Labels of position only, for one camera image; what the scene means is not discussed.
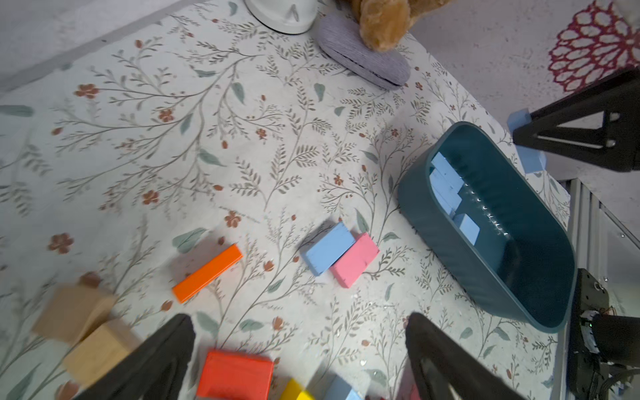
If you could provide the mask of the long light blue block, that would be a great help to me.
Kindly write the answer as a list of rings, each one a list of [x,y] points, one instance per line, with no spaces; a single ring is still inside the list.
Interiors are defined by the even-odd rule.
[[[462,178],[441,153],[432,159],[429,178],[436,200],[452,217],[462,203],[459,194],[464,185]]]

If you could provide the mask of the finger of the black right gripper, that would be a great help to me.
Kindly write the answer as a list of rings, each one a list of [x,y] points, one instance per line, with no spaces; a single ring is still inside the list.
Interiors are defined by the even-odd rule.
[[[638,67],[530,113],[533,121],[516,130],[521,144],[619,173],[639,170]]]

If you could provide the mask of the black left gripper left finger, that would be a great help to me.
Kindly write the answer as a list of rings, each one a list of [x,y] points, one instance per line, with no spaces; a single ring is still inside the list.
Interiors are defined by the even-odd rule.
[[[77,399],[177,399],[196,333],[189,315],[173,316]]]

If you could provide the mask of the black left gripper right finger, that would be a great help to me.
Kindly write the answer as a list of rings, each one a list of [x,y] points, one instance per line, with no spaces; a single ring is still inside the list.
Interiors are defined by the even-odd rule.
[[[419,398],[522,398],[421,313],[409,316],[405,337]]]

